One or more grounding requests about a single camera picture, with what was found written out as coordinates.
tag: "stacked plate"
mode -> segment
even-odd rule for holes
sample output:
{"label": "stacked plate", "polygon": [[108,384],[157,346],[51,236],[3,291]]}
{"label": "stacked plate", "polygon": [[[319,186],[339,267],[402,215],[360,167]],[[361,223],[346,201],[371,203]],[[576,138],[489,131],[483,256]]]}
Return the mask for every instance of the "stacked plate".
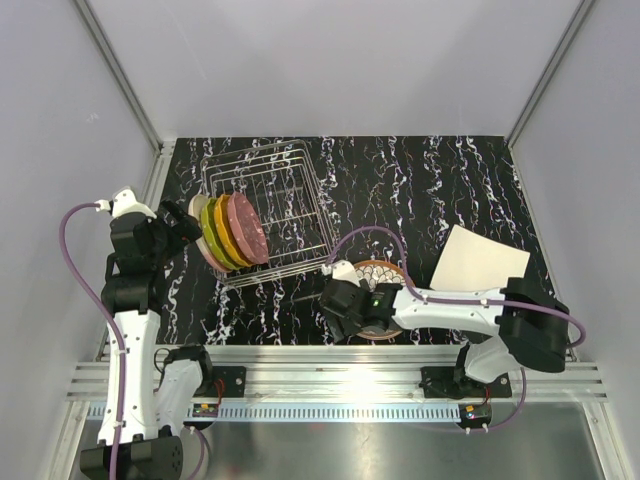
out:
{"label": "stacked plate", "polygon": [[267,263],[269,250],[260,219],[247,197],[239,192],[209,198],[196,195],[189,215],[200,222],[196,242],[207,263],[222,273]]}

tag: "black marble surface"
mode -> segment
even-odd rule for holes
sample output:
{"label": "black marble surface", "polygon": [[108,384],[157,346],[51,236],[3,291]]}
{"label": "black marble surface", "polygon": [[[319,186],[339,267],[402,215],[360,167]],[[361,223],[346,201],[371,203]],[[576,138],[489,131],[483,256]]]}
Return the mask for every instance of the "black marble surface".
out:
{"label": "black marble surface", "polygon": [[[186,208],[201,191],[203,157],[266,145],[281,138],[179,139],[163,198]],[[551,292],[520,182],[502,137],[304,138],[327,194],[339,236],[362,225],[399,234],[409,273],[428,287],[453,225],[531,252],[527,276]],[[399,255],[382,234],[348,242],[342,258],[356,263]],[[322,345],[333,339],[318,297],[319,272],[234,289],[219,283],[195,245],[171,261],[168,296],[158,343]],[[438,329],[407,331],[377,343],[456,343],[459,334]],[[351,344],[370,343],[353,338]]]}

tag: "white wall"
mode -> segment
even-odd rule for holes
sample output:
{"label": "white wall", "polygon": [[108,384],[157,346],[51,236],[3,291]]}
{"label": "white wall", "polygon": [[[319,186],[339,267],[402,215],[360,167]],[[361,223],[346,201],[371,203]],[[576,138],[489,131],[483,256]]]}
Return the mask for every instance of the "white wall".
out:
{"label": "white wall", "polygon": [[[75,363],[104,321],[65,269],[58,222],[78,203],[141,185],[146,143],[68,0],[0,2],[0,477],[32,480]],[[96,289],[108,216],[70,223]]]}
{"label": "white wall", "polygon": [[578,0],[91,0],[163,138],[506,135]]}
{"label": "white wall", "polygon": [[516,144],[563,300],[640,476],[640,3],[602,1]]}

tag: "pink plate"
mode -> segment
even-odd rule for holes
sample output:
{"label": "pink plate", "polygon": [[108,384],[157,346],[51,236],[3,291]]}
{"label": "pink plate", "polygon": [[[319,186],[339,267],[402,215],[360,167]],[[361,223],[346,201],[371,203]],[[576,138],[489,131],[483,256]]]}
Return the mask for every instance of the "pink plate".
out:
{"label": "pink plate", "polygon": [[[195,217],[198,220],[198,223],[200,223],[200,213],[202,212],[204,206],[207,204],[208,200],[209,197],[206,197],[204,195],[196,195],[189,202],[189,210],[187,213],[189,213],[189,215],[191,215],[192,217]],[[200,253],[204,257],[204,259],[213,268],[222,273],[229,273],[231,271],[227,267],[222,265],[216,259],[216,257],[213,256],[213,254],[209,250],[209,247],[207,246],[207,242],[205,241],[204,237],[200,237],[198,240],[196,240],[196,245],[198,246],[198,250],[200,250]]]}
{"label": "pink plate", "polygon": [[247,197],[239,192],[231,195],[227,205],[231,233],[245,257],[255,264],[267,263],[269,249],[260,219]]}

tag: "metal dish rack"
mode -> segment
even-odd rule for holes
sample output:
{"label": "metal dish rack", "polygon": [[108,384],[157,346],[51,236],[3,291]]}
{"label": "metal dish rack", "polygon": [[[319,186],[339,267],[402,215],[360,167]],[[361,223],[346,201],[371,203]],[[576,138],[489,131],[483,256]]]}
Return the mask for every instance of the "metal dish rack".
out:
{"label": "metal dish rack", "polygon": [[319,268],[336,243],[306,144],[301,140],[204,158],[203,193],[238,191],[254,206],[269,248],[265,265],[228,274],[225,285],[244,287]]}

